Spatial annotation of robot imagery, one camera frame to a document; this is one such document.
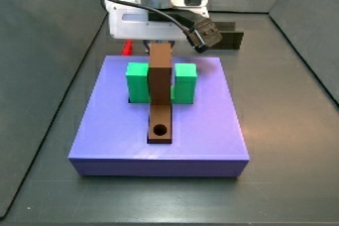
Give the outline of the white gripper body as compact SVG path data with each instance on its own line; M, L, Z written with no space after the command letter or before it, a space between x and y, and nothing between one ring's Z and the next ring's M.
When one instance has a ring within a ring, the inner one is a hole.
M116 39L184 41L184 33L172 22L156 21L148 11L104 1L108 30Z

